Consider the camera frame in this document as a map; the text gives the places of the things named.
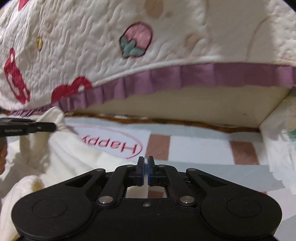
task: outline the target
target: white square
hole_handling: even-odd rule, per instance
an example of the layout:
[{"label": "white square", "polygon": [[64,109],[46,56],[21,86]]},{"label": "white square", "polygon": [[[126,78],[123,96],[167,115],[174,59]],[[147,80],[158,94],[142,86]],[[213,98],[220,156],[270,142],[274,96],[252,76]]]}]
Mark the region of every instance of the white square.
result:
[{"label": "white square", "polygon": [[228,140],[171,136],[169,161],[233,165]]}]

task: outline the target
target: red print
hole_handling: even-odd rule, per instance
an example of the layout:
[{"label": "red print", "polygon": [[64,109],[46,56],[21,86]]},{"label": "red print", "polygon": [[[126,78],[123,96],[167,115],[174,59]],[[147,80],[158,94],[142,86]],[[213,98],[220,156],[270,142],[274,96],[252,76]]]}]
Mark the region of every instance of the red print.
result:
[{"label": "red print", "polygon": [[30,91],[27,89],[22,74],[15,64],[15,50],[13,48],[10,49],[9,57],[4,65],[4,74],[15,98],[22,104],[30,101]]},{"label": "red print", "polygon": [[85,77],[78,77],[71,85],[60,85],[56,87],[52,92],[52,103],[60,100],[63,97],[77,94],[80,86],[83,86],[85,90],[90,89],[91,83]]},{"label": "red print", "polygon": [[22,8],[29,2],[29,0],[20,0],[19,2],[19,11],[22,10]]}]

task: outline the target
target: strawberry print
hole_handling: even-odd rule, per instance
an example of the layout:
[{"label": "strawberry print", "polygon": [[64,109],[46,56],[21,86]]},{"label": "strawberry print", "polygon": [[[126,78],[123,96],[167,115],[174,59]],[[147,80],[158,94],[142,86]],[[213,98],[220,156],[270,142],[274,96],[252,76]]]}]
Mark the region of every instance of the strawberry print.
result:
[{"label": "strawberry print", "polygon": [[83,87],[85,90],[90,89],[92,87],[91,82],[85,77],[78,77],[71,85],[60,85],[56,87],[52,92],[52,103],[64,97],[77,94],[80,87]]},{"label": "strawberry print", "polygon": [[22,8],[29,2],[30,0],[20,0],[18,10],[22,10]]},{"label": "strawberry print", "polygon": [[143,56],[151,44],[152,36],[151,27],[143,22],[129,26],[119,39],[122,57]]},{"label": "strawberry print", "polygon": [[25,104],[30,101],[30,91],[22,79],[22,74],[15,64],[15,50],[9,50],[9,57],[4,65],[4,74],[15,98]]}]

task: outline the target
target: mattress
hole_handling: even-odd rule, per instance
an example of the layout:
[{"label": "mattress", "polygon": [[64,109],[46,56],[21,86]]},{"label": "mattress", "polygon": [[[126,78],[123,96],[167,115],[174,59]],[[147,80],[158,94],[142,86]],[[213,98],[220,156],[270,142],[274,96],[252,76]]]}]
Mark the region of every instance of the mattress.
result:
[{"label": "mattress", "polygon": [[294,29],[282,0],[12,0],[0,106],[29,115],[192,86],[292,88]]}]

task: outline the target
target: hand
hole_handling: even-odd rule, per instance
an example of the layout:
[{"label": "hand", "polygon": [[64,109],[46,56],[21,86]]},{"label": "hand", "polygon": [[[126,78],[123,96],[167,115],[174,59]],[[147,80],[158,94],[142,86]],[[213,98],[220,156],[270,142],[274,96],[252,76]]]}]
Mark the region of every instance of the hand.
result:
[{"label": "hand", "polygon": [[5,145],[1,152],[0,152],[0,175],[4,172],[5,170],[5,163],[6,163],[6,155],[7,155],[7,145]]}]

